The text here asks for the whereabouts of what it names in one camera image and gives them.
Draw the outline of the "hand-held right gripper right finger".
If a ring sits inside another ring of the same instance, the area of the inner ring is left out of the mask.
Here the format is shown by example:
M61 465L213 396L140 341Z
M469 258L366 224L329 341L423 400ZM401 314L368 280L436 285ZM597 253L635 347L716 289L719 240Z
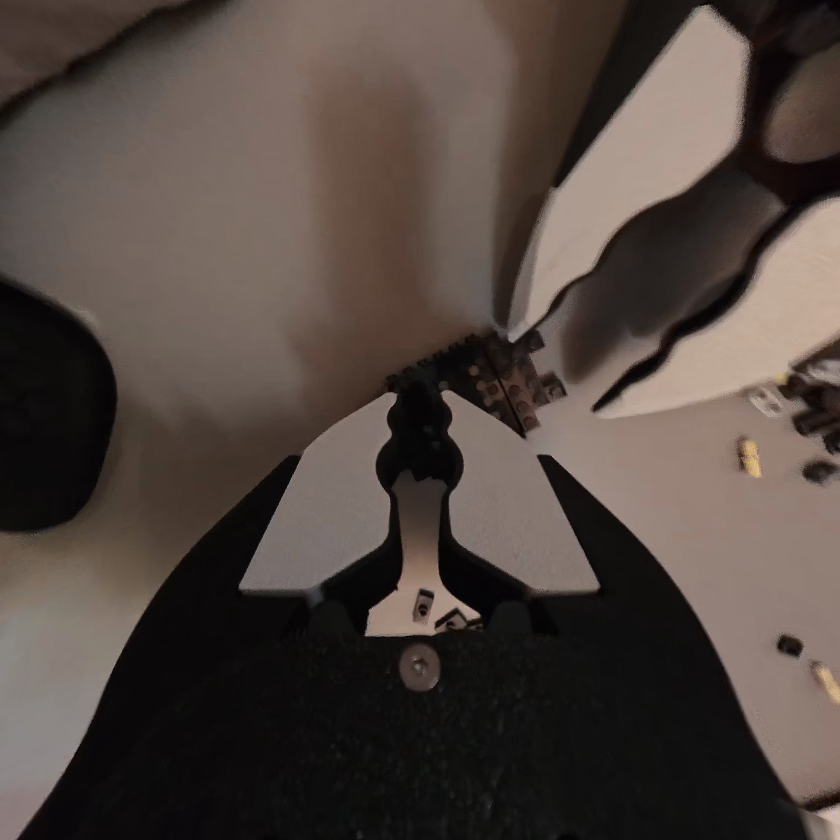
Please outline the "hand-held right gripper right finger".
M454 392L442 392L447 456L438 570L486 631L543 630L545 603L601 585L530 444Z

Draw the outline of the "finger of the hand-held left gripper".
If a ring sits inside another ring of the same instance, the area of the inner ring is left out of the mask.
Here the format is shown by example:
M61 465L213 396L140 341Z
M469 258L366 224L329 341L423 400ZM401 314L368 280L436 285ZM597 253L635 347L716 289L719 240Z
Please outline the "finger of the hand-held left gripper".
M667 331L594 404L618 419L712 402L773 379L838 336L839 199L809 203L708 307Z
M577 287L610 335L758 338L772 300L749 286L788 206L743 159L751 53L716 7L684 16L549 189L513 291L510 342L560 336L554 313Z

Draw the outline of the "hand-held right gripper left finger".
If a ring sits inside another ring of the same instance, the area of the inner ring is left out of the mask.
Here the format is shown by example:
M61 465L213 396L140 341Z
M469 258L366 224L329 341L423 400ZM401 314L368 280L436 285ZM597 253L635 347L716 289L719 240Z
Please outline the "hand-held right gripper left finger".
M245 595L336 602L365 634L373 607L403 572L396 451L386 393L317 437L302 453L238 588ZM380 465L381 456L387 459Z

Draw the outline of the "black brick chassis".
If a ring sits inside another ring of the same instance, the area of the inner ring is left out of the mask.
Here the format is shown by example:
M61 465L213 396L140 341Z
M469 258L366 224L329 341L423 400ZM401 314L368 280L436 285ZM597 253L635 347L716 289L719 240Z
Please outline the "black brick chassis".
M545 342L532 329L517 341L495 332L470 334L385 378L395 405L388 419L395 463L417 481L442 480L453 487L463 469L466 445L455 441L457 397L521 438L540 426L537 411L566 396L561 378L539 373L533 356Z

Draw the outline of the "pile of small bricks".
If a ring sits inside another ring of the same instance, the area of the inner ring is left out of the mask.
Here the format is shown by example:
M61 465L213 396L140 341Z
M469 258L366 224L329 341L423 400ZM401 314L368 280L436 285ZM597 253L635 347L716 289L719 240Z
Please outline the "pile of small bricks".
M819 445L822 456L801 468L806 483L816 487L838 484L838 354L813 355L774 381L748 389L742 397L764 417L785 421L798 436Z

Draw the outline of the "black cloth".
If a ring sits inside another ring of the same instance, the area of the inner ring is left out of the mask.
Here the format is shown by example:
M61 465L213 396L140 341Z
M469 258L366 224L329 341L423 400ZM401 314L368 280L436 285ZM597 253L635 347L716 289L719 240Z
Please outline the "black cloth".
M117 413L109 357L50 299L1 282L1 530L73 519L100 479Z

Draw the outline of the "tan pin brick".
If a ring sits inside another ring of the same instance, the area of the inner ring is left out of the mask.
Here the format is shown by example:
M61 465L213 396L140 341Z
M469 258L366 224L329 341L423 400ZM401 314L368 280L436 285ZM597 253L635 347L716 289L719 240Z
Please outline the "tan pin brick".
M834 672L822 661L811 660L808 664L814 681L821 690L826 694L826 697L835 705L840 703L840 687L839 680L834 675Z

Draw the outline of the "beige hoodie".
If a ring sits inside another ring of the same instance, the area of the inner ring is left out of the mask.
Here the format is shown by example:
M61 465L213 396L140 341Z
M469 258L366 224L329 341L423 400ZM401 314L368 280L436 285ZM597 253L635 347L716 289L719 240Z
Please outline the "beige hoodie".
M218 1L2 1L1 118L84 76L136 35L204 17Z

